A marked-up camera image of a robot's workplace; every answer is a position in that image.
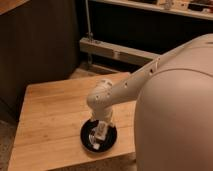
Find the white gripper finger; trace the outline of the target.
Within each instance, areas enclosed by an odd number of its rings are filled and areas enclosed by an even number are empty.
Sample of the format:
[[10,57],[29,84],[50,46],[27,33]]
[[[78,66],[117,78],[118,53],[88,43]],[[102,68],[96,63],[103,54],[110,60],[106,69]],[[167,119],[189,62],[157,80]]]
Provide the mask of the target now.
[[95,140],[95,131],[97,127],[97,122],[91,122],[90,128],[89,128],[89,140]]
[[103,137],[104,138],[107,136],[108,130],[109,130],[109,125],[104,124],[104,127],[103,127]]

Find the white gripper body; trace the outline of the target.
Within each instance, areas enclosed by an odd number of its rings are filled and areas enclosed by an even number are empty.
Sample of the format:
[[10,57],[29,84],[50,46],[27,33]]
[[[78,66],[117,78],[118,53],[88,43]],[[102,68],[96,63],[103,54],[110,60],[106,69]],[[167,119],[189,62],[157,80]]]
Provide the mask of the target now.
[[106,122],[109,126],[113,127],[114,126],[114,122],[113,122],[113,115],[109,114],[109,115],[103,115],[103,116],[97,116],[97,115],[92,115],[90,118],[91,121],[104,121]]

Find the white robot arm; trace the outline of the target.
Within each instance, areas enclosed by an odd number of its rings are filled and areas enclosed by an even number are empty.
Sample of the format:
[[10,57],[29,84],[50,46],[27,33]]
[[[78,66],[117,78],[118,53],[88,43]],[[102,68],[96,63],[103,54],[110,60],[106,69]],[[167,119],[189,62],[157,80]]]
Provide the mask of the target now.
[[213,171],[213,33],[152,60],[117,84],[103,80],[88,95],[92,117],[136,102],[137,171]]

